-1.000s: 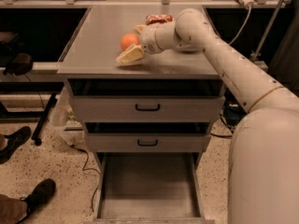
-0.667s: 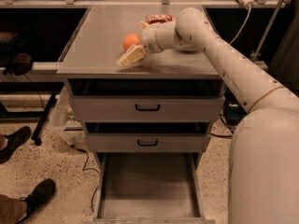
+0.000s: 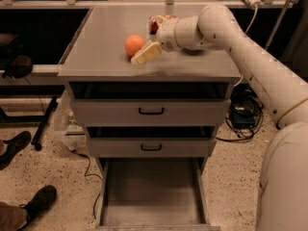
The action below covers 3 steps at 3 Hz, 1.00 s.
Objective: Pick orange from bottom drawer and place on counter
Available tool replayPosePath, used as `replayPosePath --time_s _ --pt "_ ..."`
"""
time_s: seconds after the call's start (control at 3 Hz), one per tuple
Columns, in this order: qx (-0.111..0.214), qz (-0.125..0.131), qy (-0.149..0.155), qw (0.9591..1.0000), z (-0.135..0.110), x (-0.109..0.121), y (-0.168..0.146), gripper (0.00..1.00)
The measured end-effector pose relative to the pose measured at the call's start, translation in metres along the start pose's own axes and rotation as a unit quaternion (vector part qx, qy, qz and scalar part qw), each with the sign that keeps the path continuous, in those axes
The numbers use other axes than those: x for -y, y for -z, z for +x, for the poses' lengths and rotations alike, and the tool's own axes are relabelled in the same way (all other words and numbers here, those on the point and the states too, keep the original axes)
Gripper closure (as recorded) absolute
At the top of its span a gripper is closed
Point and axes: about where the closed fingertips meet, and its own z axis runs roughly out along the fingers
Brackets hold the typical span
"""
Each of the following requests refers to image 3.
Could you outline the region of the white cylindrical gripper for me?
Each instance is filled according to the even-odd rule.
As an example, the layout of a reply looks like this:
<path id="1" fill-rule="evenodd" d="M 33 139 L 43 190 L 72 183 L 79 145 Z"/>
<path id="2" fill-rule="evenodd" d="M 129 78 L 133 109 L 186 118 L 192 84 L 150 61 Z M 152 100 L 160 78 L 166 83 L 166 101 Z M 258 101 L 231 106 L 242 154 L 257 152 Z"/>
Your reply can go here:
<path id="1" fill-rule="evenodd" d="M 199 50 L 205 46 L 204 37 L 198 28 L 198 17 L 167 19 L 156 15 L 157 24 L 162 24 L 157 33 L 156 40 L 148 41 L 132 58 L 132 64 L 144 64 L 159 57 L 163 49 L 167 52 L 181 49 Z"/>

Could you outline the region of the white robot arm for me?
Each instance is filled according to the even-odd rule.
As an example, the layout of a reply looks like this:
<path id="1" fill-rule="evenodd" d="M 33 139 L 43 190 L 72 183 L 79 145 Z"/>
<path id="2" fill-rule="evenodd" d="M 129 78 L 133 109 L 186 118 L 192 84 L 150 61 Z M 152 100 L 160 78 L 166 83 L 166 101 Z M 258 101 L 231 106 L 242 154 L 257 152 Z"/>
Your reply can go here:
<path id="1" fill-rule="evenodd" d="M 156 40 L 131 63 L 208 42 L 225 50 L 280 128 L 262 163 L 256 231 L 308 231 L 308 84 L 249 38 L 221 4 L 206 5 L 197 16 L 157 15 L 155 21 Z"/>

